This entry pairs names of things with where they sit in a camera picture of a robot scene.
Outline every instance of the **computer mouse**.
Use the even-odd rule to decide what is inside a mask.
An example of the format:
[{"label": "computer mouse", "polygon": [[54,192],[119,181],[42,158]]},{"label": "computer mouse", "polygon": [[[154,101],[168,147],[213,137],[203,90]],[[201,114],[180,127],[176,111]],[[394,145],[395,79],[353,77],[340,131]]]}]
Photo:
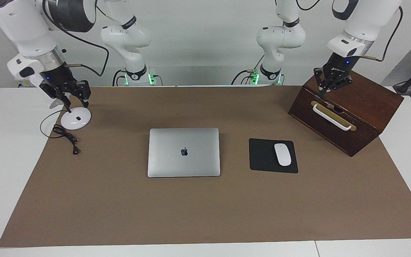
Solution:
[{"label": "computer mouse", "polygon": [[281,166],[289,166],[291,164],[290,150],[284,143],[276,143],[274,145],[277,160]]}]

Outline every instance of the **white table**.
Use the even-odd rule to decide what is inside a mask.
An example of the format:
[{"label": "white table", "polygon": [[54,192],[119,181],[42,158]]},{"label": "white table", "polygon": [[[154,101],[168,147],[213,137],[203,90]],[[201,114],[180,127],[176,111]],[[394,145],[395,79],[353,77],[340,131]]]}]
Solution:
[{"label": "white table", "polygon": [[[47,141],[39,123],[60,109],[48,109],[42,94],[36,88],[0,88],[0,237]],[[44,123],[45,131],[56,118]],[[411,98],[380,138],[411,190]],[[3,256],[411,257],[411,239],[6,248],[0,249]]]}]

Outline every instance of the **brown wooden box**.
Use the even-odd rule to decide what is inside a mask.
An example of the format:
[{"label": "brown wooden box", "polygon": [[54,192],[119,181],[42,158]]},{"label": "brown wooden box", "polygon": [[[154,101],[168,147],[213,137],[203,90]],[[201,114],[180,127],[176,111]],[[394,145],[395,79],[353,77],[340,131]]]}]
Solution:
[{"label": "brown wooden box", "polygon": [[[383,132],[403,97],[356,72],[351,72],[351,76],[353,83],[332,90],[321,99],[316,97],[315,77],[310,78],[302,86],[289,114],[354,156]],[[333,120],[328,121],[321,115]]]}]

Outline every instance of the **mouse pad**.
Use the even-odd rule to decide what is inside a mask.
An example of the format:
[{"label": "mouse pad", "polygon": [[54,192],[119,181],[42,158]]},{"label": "mouse pad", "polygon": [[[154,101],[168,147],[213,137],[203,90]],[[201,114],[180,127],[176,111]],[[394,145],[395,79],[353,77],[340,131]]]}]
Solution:
[{"label": "mouse pad", "polygon": [[[279,164],[274,148],[276,143],[284,143],[288,147],[291,155],[290,165],[281,166]],[[250,169],[253,171],[298,172],[296,153],[292,141],[250,138],[248,140],[248,151],[250,154]]]}]

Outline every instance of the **silver laptop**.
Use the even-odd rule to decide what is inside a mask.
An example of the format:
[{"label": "silver laptop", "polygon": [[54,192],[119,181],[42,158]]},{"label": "silver laptop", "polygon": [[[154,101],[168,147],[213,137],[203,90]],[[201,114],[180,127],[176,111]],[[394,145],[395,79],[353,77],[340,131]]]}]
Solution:
[{"label": "silver laptop", "polygon": [[219,175],[220,149],[216,127],[150,130],[149,177]]}]

